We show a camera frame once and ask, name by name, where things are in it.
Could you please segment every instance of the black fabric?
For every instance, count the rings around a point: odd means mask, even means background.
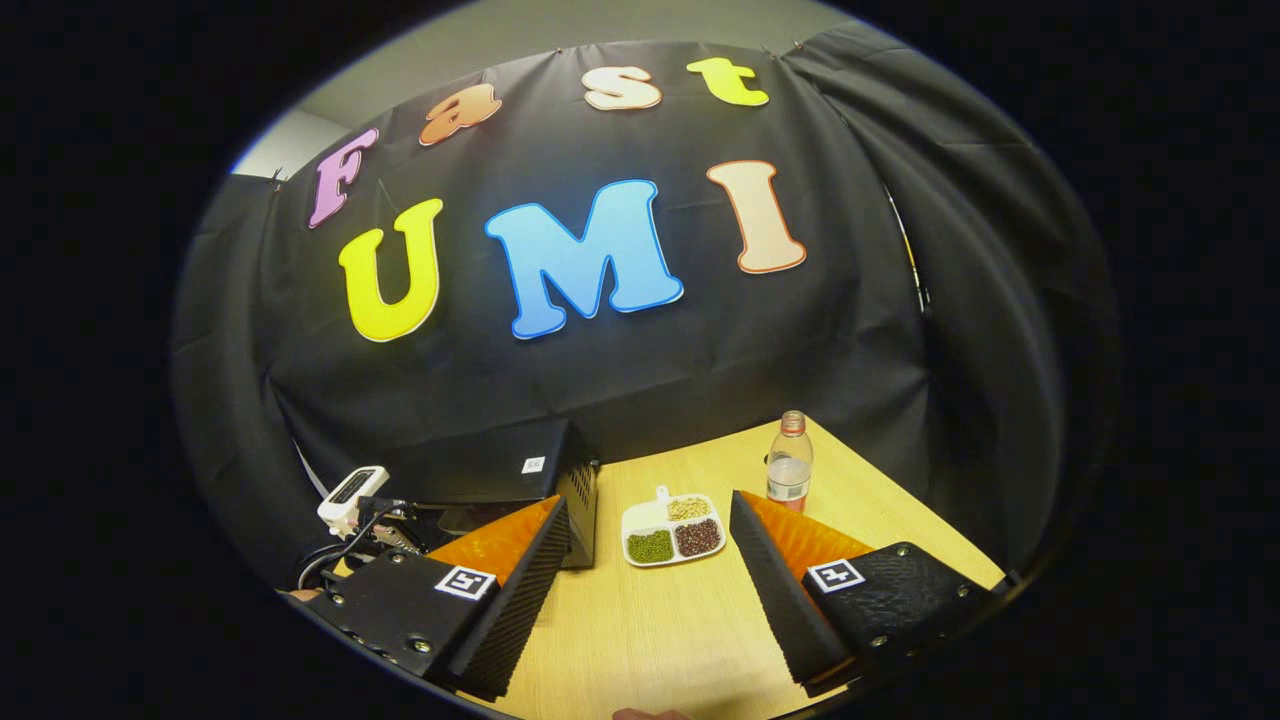
[[[1066,489],[1068,457],[1087,466],[1105,434],[1106,269],[1052,165],[900,45],[851,23],[780,59],[625,42],[507,63],[378,115],[253,214],[197,241],[174,382],[202,488],[239,547],[274,578],[316,532],[291,437],[333,483],[390,448],[548,416],[572,420],[609,462],[799,407],[997,562],[1023,564]],[[768,105],[716,99],[685,69],[710,56],[753,68]],[[581,76],[604,65],[645,68],[662,102],[590,108]],[[426,110],[477,82],[494,85],[502,108],[419,145]],[[316,164],[370,127],[380,138],[344,186],[346,205],[307,228]],[[737,268],[732,206],[705,177],[728,160],[777,167],[804,264]],[[566,327],[516,340],[506,256],[484,223],[540,202],[580,234],[595,192],[632,178],[658,186],[655,227],[684,297],[634,314],[603,302],[588,320],[552,290]],[[923,316],[882,182],[932,288]],[[401,297],[404,242],[392,224],[431,197],[444,201],[439,302],[412,334],[372,343],[352,325],[338,252],[381,228],[379,282],[385,299]],[[612,290],[611,274],[604,296]],[[1080,348],[1096,354],[1093,375],[1064,365]]]
[[[1032,140],[901,41],[849,23],[786,61],[846,122],[890,187],[931,291],[934,391],[964,418],[947,427],[951,437],[977,443],[938,450],[948,461],[936,464],[936,479],[954,479],[924,497],[969,536],[993,523],[975,524],[959,496],[998,497],[1002,511],[991,518],[1005,523],[1006,553],[997,557],[1024,566],[1055,502],[1074,501],[1110,437],[1119,329],[1102,246]],[[878,456],[876,447],[859,451]]]

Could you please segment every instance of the white device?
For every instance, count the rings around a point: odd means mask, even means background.
[[[347,475],[347,479],[339,483],[316,509],[316,515],[329,525],[329,534],[344,538],[355,533],[360,521],[360,509],[356,503],[361,497],[378,492],[390,477],[387,468],[380,465],[356,468]]]

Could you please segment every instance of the wall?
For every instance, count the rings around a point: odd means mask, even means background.
[[[233,174],[288,179],[351,128],[302,110],[289,110],[232,168]]]
[[[791,50],[851,18],[813,0],[481,0],[406,27],[306,96],[300,108],[356,127],[434,87],[484,68],[621,40],[694,41]]]

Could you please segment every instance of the black cable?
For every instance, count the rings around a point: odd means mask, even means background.
[[[356,547],[356,543],[358,543],[366,534],[369,534],[369,530],[371,530],[372,527],[379,520],[381,520],[390,511],[397,510],[399,507],[401,507],[401,505],[394,505],[392,507],[388,507],[387,510],[380,511],[378,515],[374,515],[374,519],[370,520],[369,523],[366,523],[365,527],[361,528],[358,533],[356,533],[356,537],[351,538],[351,542],[348,542],[346,544],[346,547],[343,547],[342,550],[335,550],[335,551],[333,551],[333,552],[330,552],[328,555],[323,555],[323,556],[312,560],[311,564],[307,565],[306,568],[303,568],[302,573],[298,574],[298,583],[297,583],[298,587],[297,587],[297,589],[300,589],[300,591],[301,589],[306,589],[305,585],[306,585],[307,578],[311,577],[311,573],[316,568],[319,568],[320,565],[324,565],[326,562],[332,562],[334,560],[339,560],[339,559],[342,559],[343,555],[347,555],[348,552],[351,552],[351,550],[353,547]]]
[[[326,546],[323,546],[323,547],[317,547],[317,548],[312,550],[311,552],[308,552],[308,553],[303,555],[302,557],[300,557],[293,564],[293,570],[298,571],[300,569],[305,568],[307,562],[311,562],[312,560],[315,560],[316,556],[323,555],[325,552],[333,552],[334,550],[338,550],[340,547],[346,547],[346,544],[347,544],[346,542],[335,542],[333,544],[326,544]]]

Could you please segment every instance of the bottle cap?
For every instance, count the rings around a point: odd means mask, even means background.
[[[796,437],[804,434],[804,413],[787,410],[782,414],[782,434]]]

